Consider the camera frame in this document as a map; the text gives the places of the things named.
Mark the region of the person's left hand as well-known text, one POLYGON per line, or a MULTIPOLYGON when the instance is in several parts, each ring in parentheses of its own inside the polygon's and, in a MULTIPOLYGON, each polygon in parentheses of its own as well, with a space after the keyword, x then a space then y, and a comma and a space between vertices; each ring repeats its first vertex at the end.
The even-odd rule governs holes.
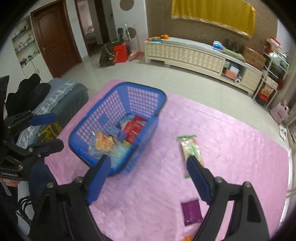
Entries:
POLYGON ((4 178, 3 181, 7 186, 10 186, 10 187, 17 187, 20 184, 20 180, 4 178))

